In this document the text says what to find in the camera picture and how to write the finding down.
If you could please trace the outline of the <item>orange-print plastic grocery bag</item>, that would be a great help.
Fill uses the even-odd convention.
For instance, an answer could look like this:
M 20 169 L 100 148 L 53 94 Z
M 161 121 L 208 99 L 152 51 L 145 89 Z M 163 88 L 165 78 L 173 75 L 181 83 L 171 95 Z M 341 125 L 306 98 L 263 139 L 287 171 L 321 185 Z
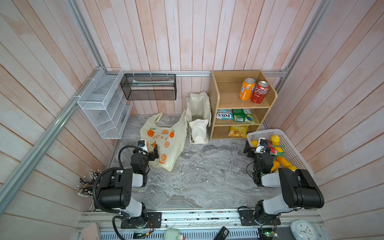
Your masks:
M 183 111 L 179 121 L 171 127 L 159 127 L 158 121 L 163 114 L 159 113 L 147 119 L 140 130 L 141 139 L 147 142 L 149 151 L 158 148 L 159 159 L 154 166 L 161 167 L 169 172 L 184 150 L 187 137 L 186 111 Z

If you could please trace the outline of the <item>green snack bag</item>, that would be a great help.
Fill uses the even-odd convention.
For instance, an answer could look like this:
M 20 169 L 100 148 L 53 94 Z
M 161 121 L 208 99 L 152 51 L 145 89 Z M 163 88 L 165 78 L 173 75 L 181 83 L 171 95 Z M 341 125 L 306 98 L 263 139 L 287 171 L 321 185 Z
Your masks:
M 255 125 L 254 118 L 250 109 L 233 109 L 234 121 L 237 123 L 248 123 Z

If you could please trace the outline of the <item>red cola can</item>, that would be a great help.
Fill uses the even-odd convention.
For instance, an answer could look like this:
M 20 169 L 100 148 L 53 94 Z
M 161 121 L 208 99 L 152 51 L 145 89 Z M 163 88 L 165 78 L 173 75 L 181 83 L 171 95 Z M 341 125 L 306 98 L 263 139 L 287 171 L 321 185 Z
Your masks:
M 251 101 L 255 104 L 261 104 L 268 90 L 269 83 L 266 81 L 259 81 L 253 91 Z

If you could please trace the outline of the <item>cream canvas tote bag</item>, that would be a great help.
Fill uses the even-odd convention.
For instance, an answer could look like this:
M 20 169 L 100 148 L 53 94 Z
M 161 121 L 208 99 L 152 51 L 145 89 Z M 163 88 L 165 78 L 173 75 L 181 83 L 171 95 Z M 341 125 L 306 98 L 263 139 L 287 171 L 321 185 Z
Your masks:
M 191 93 L 186 100 L 186 119 L 190 144 L 207 144 L 207 130 L 211 126 L 212 113 L 210 98 L 206 92 Z

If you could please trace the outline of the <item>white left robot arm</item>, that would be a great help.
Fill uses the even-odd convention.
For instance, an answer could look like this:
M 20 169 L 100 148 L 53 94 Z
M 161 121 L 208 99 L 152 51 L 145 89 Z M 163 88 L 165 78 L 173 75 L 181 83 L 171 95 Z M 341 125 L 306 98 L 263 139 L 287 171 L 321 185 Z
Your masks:
M 132 148 L 131 167 L 124 168 L 121 161 L 123 150 Z M 150 233 L 161 227 L 162 213 L 148 213 L 144 203 L 132 197 L 133 188 L 145 187 L 150 171 L 149 162 L 159 158 L 158 146 L 147 150 L 144 140 L 138 146 L 124 146 L 119 150 L 119 167 L 101 172 L 95 179 L 92 196 L 94 205 L 103 212 L 115 214 L 113 228 L 117 232 L 116 220 L 122 221 L 122 229 L 146 229 Z

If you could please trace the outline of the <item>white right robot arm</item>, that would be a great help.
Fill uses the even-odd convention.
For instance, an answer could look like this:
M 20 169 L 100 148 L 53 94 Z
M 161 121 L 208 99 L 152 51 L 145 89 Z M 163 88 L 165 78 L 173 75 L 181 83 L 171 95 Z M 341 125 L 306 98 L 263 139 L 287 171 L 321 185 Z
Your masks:
M 272 155 L 272 147 L 261 139 L 257 147 L 246 142 L 244 153 L 253 159 L 253 172 L 249 174 L 259 187 L 280 188 L 281 194 L 267 200 L 259 200 L 254 218 L 258 224 L 274 221 L 280 214 L 298 209 L 320 209 L 325 199 L 308 170 L 283 166 L 281 156 Z

